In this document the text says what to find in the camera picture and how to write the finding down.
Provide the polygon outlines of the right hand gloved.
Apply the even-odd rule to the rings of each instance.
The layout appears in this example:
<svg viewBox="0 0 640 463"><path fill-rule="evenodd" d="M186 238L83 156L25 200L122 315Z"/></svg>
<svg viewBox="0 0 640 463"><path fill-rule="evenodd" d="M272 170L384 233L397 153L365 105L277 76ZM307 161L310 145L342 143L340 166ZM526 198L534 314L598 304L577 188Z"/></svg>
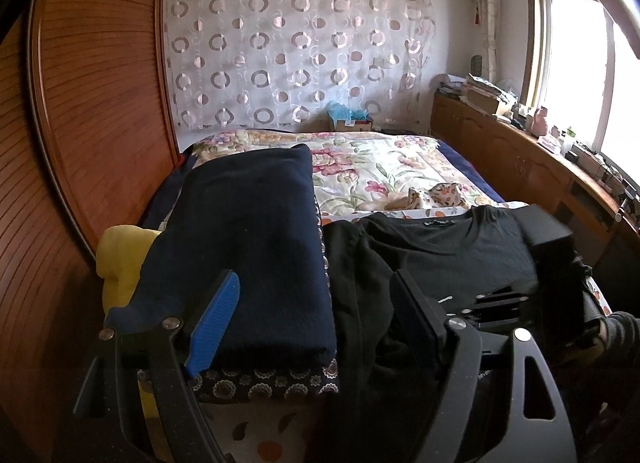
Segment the right hand gloved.
<svg viewBox="0 0 640 463"><path fill-rule="evenodd" d="M624 372L639 370L638 318L623 311L601 318L599 339L603 346L597 359L600 367Z"/></svg>

